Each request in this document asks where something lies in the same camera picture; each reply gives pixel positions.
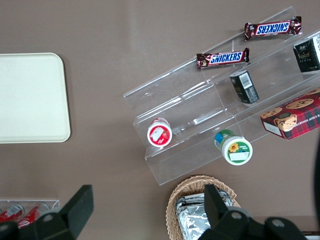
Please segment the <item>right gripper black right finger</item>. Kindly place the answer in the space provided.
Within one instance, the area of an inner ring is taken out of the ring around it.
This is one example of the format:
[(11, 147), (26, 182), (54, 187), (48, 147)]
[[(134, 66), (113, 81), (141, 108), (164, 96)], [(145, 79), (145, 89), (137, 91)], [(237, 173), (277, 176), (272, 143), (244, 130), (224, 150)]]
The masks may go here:
[(213, 184), (204, 187), (204, 210), (210, 228), (201, 240), (261, 240), (263, 227), (245, 213), (229, 209)]

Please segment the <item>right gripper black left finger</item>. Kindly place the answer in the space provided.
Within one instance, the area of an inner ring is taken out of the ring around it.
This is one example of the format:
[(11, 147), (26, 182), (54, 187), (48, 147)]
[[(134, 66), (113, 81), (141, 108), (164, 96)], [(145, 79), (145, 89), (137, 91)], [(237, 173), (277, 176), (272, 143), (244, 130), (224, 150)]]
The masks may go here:
[(19, 230), (20, 240), (76, 240), (94, 211), (93, 186), (83, 185), (59, 210)]

